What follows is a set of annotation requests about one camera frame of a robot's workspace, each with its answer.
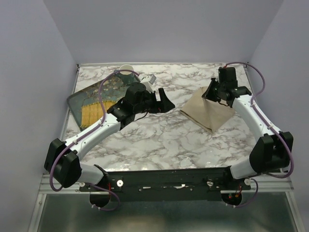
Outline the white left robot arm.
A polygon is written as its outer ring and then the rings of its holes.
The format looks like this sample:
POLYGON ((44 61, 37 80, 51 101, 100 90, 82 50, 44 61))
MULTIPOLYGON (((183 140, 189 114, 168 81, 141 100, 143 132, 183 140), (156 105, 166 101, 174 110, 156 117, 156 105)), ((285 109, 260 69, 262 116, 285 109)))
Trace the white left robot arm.
POLYGON ((107 173, 97 165, 84 165, 80 161, 93 147, 133 122, 137 114, 167 113, 174 109, 175 105, 168 99, 164 89, 159 88, 158 92, 159 100, 155 92, 149 92, 143 83, 135 82, 128 87, 124 97, 90 127, 64 142, 54 139, 44 163, 45 170, 50 174, 52 190, 58 190, 53 184, 54 180, 62 188, 83 182, 89 183, 97 191, 104 190, 107 173))

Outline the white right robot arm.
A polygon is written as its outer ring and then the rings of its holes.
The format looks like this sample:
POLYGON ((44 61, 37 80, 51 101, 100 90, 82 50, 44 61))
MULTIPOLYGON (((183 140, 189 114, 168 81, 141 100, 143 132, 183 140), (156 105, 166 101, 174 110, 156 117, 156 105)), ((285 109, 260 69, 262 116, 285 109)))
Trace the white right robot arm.
POLYGON ((202 98, 221 103, 234 109, 253 133, 256 144, 249 156, 227 168, 222 184, 234 189, 240 179, 271 174, 273 170, 289 167, 286 174, 277 178, 287 178, 294 170, 292 147, 294 138, 290 132, 283 132, 275 126, 257 105, 255 98, 246 86, 239 86, 236 69, 225 65, 218 69, 218 78, 212 78, 202 98))

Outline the beige cloth napkin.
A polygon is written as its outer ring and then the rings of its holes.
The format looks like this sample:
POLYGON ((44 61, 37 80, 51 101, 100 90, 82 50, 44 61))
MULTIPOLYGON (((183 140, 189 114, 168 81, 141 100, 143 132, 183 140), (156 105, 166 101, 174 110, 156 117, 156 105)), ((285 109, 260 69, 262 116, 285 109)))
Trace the beige cloth napkin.
POLYGON ((202 98, 207 87, 200 87, 180 109, 180 112, 196 125, 210 134, 214 134, 234 114, 229 106, 202 98))

